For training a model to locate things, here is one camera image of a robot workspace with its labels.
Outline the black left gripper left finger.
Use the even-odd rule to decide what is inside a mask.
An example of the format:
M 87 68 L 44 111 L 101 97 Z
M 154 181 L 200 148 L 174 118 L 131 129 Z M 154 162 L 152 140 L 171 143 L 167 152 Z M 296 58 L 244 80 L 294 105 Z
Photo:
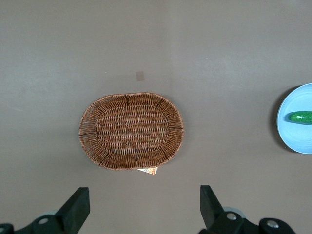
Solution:
M 89 188 L 80 187 L 55 214 L 43 215 L 15 233 L 77 234 L 89 214 Z

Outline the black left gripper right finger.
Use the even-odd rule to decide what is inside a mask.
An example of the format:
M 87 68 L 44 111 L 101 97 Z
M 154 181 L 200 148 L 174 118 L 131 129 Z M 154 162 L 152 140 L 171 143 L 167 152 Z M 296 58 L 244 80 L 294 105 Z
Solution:
M 201 234 L 241 234 L 243 231 L 243 218 L 232 210 L 225 211 L 209 185 L 200 186 L 200 212 L 206 226 Z

